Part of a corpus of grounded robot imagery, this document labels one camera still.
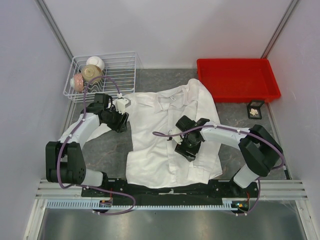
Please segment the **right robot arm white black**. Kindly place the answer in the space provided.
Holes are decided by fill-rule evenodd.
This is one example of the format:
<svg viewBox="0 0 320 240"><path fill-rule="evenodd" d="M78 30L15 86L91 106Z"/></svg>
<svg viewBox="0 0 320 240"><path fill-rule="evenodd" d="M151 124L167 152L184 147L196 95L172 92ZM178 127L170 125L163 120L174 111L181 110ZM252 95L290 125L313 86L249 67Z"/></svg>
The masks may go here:
<svg viewBox="0 0 320 240"><path fill-rule="evenodd" d="M229 184L229 191L235 197L242 196L255 180L284 166L283 149L261 125L235 128L216 124L207 118L194 121L184 115L175 126L181 131L175 134L178 136L175 152L189 162L200 156L200 149L207 142L217 142L241 152L245 165Z"/></svg>

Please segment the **white button shirt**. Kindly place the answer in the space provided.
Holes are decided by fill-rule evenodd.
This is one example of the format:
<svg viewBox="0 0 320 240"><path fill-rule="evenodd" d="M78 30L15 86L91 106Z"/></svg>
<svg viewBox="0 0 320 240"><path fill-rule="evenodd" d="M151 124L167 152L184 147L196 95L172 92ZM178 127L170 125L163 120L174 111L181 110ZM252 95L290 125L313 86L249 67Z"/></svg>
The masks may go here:
<svg viewBox="0 0 320 240"><path fill-rule="evenodd" d="M186 85L160 91L127 94L126 109L131 127L133 150L126 161L127 182L151 189L207 184L222 175L220 143L205 141L196 159L188 161L175 152L177 143L153 132L167 134L182 116L220 123L219 115L206 87L192 78Z"/></svg>

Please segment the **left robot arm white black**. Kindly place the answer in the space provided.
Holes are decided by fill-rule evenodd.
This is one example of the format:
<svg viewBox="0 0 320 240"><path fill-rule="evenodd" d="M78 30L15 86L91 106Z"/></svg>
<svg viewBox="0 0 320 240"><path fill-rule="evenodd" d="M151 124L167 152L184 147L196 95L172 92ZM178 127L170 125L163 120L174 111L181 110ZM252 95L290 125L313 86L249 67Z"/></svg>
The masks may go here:
<svg viewBox="0 0 320 240"><path fill-rule="evenodd" d="M117 133L127 131L129 114L126 108L129 105L130 100L121 94L115 100L108 94L95 94L94 101L84 107L79 119L60 139L45 146L47 181L64 188L70 185L92 186L92 191L99 197L106 196L110 191L107 174L87 168L82 149L102 124Z"/></svg>

